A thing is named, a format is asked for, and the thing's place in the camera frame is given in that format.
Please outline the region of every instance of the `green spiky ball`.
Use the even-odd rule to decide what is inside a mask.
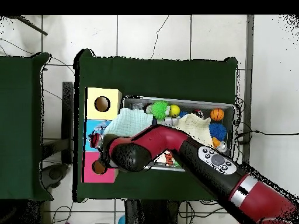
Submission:
[[[163,120],[166,117],[165,111],[168,106],[169,103],[167,101],[157,100],[152,105],[152,115],[154,115],[157,120]]]

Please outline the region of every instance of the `control buttons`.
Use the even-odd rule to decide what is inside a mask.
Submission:
[[[223,174],[229,175],[234,174],[237,171],[237,167],[233,161],[227,159],[222,154],[218,153],[216,150],[208,146],[201,146],[198,148],[197,155],[199,158],[200,165],[210,166],[215,171]]]
[[[214,164],[215,166],[220,166],[225,162],[223,156],[219,154],[213,155],[211,160],[212,160],[212,164]]]

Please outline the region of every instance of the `pink block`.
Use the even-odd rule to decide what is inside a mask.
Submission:
[[[118,169],[108,169],[104,174],[96,174],[92,170],[92,163],[98,160],[99,155],[99,152],[85,152],[84,183],[114,183]]]

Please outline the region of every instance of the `orange ball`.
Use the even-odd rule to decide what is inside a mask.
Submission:
[[[220,108],[215,108],[211,110],[211,119],[215,121],[220,121],[224,118],[224,111]]]

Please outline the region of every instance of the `metal frame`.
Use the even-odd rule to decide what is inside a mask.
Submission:
[[[247,35],[246,35],[246,62],[245,62],[245,91],[244,91],[244,123],[251,126],[251,90],[252,90],[252,63],[253,63],[253,32],[254,15],[247,15]],[[244,132],[250,131],[248,126],[244,125]],[[250,158],[250,133],[243,137],[243,162],[249,163]]]
[[[72,82],[62,83],[61,139],[48,142],[42,147],[42,159],[61,151],[61,163],[41,170],[41,180],[45,188],[55,188],[67,173],[67,165],[72,163],[74,87]]]
[[[40,29],[39,27],[35,26],[34,24],[32,24],[31,22],[29,22],[25,18],[21,17],[21,15],[18,15],[18,16],[5,16],[5,17],[10,18],[10,19],[17,19],[20,22],[23,22],[24,24],[26,24],[27,26],[32,27],[36,31],[42,33],[43,35],[46,35],[46,36],[48,35],[44,30]]]

